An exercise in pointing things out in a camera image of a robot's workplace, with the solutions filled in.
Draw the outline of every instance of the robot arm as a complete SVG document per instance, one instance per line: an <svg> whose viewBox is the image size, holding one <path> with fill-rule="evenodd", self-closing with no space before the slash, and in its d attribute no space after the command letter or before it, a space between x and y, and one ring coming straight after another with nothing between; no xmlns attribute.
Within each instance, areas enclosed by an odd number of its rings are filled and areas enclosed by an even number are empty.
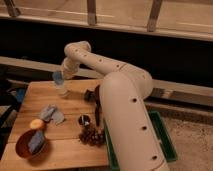
<svg viewBox="0 0 213 171"><path fill-rule="evenodd" d="M65 54L64 75L79 62L106 75L100 85L100 102L121 171L169 170L143 102L153 89L150 74L92 54L88 42L68 44Z"/></svg>

